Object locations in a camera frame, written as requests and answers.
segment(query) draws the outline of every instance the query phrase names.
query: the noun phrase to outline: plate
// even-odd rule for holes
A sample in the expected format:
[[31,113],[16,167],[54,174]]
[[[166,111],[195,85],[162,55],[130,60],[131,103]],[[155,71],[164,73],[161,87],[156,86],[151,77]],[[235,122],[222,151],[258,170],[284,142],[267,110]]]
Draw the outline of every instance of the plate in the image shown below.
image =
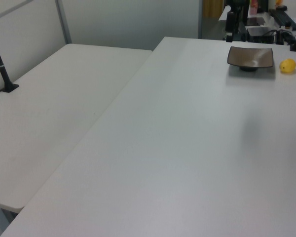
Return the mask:
[[273,50],[271,48],[239,48],[230,47],[228,64],[240,67],[248,72],[258,68],[273,67]]

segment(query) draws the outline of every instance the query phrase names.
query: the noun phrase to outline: desk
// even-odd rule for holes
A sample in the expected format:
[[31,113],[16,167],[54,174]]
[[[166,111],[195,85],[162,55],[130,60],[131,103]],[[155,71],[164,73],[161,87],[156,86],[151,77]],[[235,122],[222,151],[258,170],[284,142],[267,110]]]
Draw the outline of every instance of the desk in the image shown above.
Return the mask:
[[69,44],[0,93],[0,207],[19,212],[151,54]]
[[[231,45],[275,67],[239,71]],[[296,237],[287,57],[165,38],[2,237]]]

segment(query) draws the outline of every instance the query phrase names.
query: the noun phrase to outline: table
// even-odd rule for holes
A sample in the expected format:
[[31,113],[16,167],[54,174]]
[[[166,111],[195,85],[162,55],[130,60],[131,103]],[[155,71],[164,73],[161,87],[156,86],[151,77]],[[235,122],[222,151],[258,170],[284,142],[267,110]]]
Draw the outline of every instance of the table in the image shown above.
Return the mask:
[[[275,67],[229,66],[231,45]],[[2,237],[296,237],[287,57],[165,38]]]
[[69,44],[0,93],[0,207],[19,212],[151,51]]

